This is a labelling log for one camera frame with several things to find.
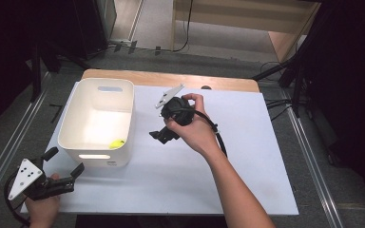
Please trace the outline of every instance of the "yellow ball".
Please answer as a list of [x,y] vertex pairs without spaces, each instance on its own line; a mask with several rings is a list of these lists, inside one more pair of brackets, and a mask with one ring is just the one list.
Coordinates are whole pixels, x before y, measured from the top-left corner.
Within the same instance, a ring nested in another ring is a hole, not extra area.
[[117,148],[120,148],[121,146],[123,146],[124,144],[125,144],[124,140],[115,140],[109,145],[109,148],[117,149]]

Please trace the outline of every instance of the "person's left hand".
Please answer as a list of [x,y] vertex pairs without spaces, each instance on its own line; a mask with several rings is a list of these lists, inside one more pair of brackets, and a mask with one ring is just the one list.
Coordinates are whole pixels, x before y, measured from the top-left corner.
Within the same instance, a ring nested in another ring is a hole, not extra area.
[[[58,180],[59,175],[57,173],[52,174],[51,178]],[[58,215],[59,200],[59,196],[37,201],[27,198],[26,206],[30,214],[30,228],[51,227]]]

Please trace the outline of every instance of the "white board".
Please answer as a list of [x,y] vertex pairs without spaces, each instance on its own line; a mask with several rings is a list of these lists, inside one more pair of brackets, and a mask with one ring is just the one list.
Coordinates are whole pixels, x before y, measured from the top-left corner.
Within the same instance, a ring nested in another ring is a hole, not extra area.
[[[90,168],[75,191],[61,197],[61,212],[78,214],[222,214],[216,185],[204,158],[183,140],[167,144],[150,131],[164,127],[155,109],[170,87],[135,86],[136,128],[132,157],[124,167]],[[200,93],[211,120],[219,125],[229,161],[269,215],[298,215],[279,146],[261,93],[183,89]],[[58,146],[61,117],[48,149]],[[61,177],[78,165],[58,146],[45,162],[47,175]]]

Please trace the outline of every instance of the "wooden table edge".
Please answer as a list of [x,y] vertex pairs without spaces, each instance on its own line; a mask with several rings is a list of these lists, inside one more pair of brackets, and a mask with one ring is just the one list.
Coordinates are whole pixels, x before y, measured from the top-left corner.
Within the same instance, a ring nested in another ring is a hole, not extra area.
[[215,90],[232,90],[242,92],[259,92],[256,81],[251,79],[223,78],[190,74],[173,74],[133,70],[88,69],[82,76],[87,78],[114,78],[131,81],[137,86],[170,86],[185,84],[189,88],[210,86]]

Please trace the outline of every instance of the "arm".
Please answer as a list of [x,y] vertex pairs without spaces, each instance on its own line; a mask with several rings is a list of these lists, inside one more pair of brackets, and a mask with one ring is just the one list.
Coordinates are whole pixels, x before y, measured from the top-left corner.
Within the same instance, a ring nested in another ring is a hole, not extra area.
[[[182,97],[195,101],[195,109],[206,114],[202,95],[187,94]],[[187,126],[180,126],[171,119],[165,120],[165,123],[192,149],[203,155],[209,164],[230,228],[275,227],[259,201],[221,152],[214,132],[203,118],[195,115],[193,122]]]

